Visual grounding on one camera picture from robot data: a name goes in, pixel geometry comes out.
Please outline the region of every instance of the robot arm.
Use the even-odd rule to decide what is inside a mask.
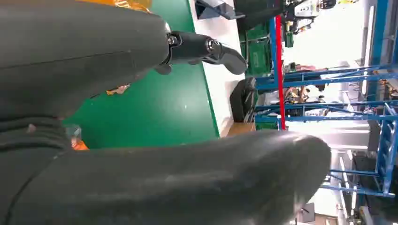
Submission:
[[[172,63],[203,60],[235,74],[247,68],[208,36],[170,32],[157,15],[101,4],[9,1],[0,7],[0,30],[0,116],[66,117],[84,99],[152,68],[167,74]]]

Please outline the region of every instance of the green workbench surface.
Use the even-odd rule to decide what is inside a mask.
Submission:
[[[194,32],[187,0],[153,0],[151,11],[173,30]],[[168,146],[219,136],[202,65],[173,65],[169,75],[150,72],[122,95],[104,92],[87,100],[65,123],[78,124],[91,149]]]

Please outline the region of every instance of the metal bracket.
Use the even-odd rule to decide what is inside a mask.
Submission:
[[[228,20],[245,17],[244,14],[236,12],[232,6],[222,0],[196,0],[195,9],[198,20],[216,18],[221,15]]]

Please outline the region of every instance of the black rubber cover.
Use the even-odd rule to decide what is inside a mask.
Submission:
[[[256,93],[256,79],[248,77],[237,83],[230,95],[232,116],[235,122],[245,122],[245,117],[254,107],[254,95]]]
[[[84,99],[138,80],[168,56],[159,16],[100,4],[4,0],[0,30],[6,117],[66,117]]]
[[[23,171],[37,174],[8,209],[10,225],[279,225],[320,186],[330,149],[315,137],[269,130],[163,149],[60,154],[42,146],[2,151],[0,159],[12,178],[1,193],[10,194]]]
[[[181,44],[171,48],[171,63],[186,63],[202,59],[206,63],[224,65],[236,75],[247,70],[247,61],[235,49],[221,43],[215,44],[213,50],[207,49],[207,41],[213,40],[209,36],[179,31],[172,32],[172,35],[178,37]]]

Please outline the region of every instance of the metal bolt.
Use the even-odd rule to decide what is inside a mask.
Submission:
[[[175,45],[177,42],[178,42],[178,39],[176,37],[174,37],[174,36],[170,36],[168,38],[168,44],[169,45]]]
[[[206,48],[207,48],[207,50],[211,52],[212,50],[215,49],[216,44],[217,44],[216,41],[214,41],[214,40],[208,40],[208,41],[206,42]]]

